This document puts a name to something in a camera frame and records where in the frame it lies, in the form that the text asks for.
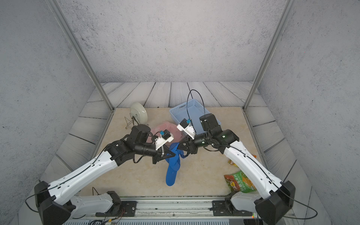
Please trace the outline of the blue baseball cap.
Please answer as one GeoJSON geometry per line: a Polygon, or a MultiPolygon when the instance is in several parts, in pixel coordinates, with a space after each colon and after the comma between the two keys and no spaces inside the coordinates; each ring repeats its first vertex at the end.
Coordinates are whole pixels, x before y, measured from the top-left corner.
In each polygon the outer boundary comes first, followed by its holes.
{"type": "Polygon", "coordinates": [[[181,167],[181,158],[186,157],[184,151],[178,149],[179,144],[179,142],[171,144],[170,151],[174,153],[175,156],[166,159],[166,162],[168,163],[168,169],[166,173],[167,186],[172,186],[175,184],[177,172],[181,167]]]}

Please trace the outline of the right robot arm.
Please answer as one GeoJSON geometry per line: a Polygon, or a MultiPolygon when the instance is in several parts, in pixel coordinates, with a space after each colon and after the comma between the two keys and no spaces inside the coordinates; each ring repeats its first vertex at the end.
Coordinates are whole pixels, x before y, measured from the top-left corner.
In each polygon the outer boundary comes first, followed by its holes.
{"type": "Polygon", "coordinates": [[[208,113],[199,118],[204,130],[197,134],[191,119],[183,119],[177,128],[185,132],[178,148],[187,154],[197,154],[198,149],[212,146],[234,162],[250,179],[257,193],[232,192],[225,197],[223,206],[213,207],[214,212],[226,212],[235,216],[241,212],[255,213],[268,225],[277,224],[293,208],[296,188],[290,181],[282,181],[272,174],[247,150],[239,137],[231,130],[223,130],[215,115],[208,113]]]}

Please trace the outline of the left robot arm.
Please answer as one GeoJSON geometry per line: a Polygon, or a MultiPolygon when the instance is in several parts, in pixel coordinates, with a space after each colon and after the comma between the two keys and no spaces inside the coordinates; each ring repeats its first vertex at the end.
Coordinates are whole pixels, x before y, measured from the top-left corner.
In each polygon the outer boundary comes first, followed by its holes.
{"type": "Polygon", "coordinates": [[[62,225],[70,218],[93,213],[108,218],[123,215],[126,205],[114,191],[85,197],[77,193],[101,175],[134,160],[137,154],[152,157],[154,164],[174,157],[166,146],[172,140],[168,130],[154,135],[148,126],[136,125],[130,134],[108,144],[94,159],[70,174],[51,183],[40,182],[34,187],[34,197],[42,224],[62,225]]]}

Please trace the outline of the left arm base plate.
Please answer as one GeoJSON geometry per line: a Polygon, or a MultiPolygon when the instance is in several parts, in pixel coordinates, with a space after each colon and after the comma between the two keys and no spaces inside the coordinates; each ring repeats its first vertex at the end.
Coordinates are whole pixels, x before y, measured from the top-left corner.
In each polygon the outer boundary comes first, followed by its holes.
{"type": "Polygon", "coordinates": [[[137,201],[120,201],[114,203],[106,212],[97,212],[96,217],[134,217],[137,201]]]}

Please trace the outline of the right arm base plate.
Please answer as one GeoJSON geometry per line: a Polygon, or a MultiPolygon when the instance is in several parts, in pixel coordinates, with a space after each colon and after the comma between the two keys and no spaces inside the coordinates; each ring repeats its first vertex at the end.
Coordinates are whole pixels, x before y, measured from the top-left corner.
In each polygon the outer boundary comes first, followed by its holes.
{"type": "Polygon", "coordinates": [[[214,216],[253,217],[253,213],[249,211],[239,211],[227,200],[212,201],[212,207],[209,208],[209,210],[213,212],[214,216]]]}

